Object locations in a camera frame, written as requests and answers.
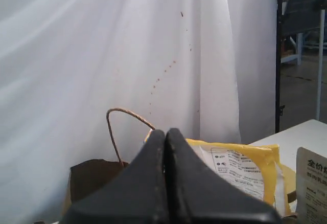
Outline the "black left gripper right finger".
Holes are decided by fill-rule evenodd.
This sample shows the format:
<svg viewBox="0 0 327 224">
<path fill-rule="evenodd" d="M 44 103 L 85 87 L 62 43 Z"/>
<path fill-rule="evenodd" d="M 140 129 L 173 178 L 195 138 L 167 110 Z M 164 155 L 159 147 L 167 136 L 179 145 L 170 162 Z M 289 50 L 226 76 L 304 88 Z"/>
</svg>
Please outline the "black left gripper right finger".
<svg viewBox="0 0 327 224">
<path fill-rule="evenodd" d="M 165 139 L 165 180 L 170 223 L 280 223 L 272 206 L 214 173 L 177 128 Z"/>
</svg>

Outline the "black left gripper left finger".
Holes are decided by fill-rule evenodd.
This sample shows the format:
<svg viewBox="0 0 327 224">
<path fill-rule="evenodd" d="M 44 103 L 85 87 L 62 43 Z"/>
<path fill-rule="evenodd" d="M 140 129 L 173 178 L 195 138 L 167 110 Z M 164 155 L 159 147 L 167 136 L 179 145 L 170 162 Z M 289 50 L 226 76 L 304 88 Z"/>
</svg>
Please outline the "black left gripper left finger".
<svg viewBox="0 0 327 224">
<path fill-rule="evenodd" d="M 151 132 L 115 179 L 68 209 L 63 223 L 166 223 L 165 133 Z"/>
</svg>

